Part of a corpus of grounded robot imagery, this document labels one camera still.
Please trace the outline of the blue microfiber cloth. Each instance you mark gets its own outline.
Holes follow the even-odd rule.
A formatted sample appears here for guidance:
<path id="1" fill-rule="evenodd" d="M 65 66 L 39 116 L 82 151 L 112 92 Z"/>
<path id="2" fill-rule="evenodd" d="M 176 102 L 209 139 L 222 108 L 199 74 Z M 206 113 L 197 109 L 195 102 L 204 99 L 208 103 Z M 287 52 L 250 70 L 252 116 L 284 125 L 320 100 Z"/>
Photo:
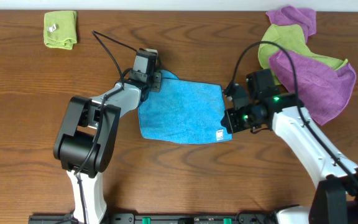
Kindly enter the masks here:
<path id="1" fill-rule="evenodd" d="M 232 140 L 221 125 L 225 104 L 221 85 L 181 80 L 162 70 L 159 92 L 138 109 L 143 138 L 177 144 L 212 144 Z"/>

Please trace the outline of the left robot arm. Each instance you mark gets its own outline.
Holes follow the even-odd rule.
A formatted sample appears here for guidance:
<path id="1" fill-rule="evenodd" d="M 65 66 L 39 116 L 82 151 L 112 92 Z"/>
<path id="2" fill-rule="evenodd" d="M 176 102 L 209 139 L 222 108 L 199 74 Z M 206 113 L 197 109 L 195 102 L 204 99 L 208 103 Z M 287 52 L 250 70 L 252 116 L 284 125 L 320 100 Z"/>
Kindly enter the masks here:
<path id="1" fill-rule="evenodd" d="M 74 96 L 69 101 L 53 147 L 73 187 L 75 208 L 64 218 L 68 223 L 103 223 L 107 204 L 103 195 L 103 172 L 109 165 L 119 120 L 138 108 L 161 87 L 162 73 L 152 75 L 127 69 L 128 79 L 91 98 Z"/>

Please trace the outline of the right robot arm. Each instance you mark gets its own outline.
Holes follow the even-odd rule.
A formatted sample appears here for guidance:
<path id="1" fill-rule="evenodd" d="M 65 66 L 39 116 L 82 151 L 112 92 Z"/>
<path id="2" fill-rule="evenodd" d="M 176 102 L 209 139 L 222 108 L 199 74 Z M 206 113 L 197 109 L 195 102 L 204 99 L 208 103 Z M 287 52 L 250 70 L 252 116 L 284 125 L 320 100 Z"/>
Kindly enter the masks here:
<path id="1" fill-rule="evenodd" d="M 221 121 L 228 133 L 255 134 L 265 125 L 290 147 L 316 187 L 310 207 L 279 209 L 272 222 L 358 223 L 358 165 L 324 135 L 295 94 L 268 87 L 251 98 L 233 82 L 223 93 L 234 105 Z"/>

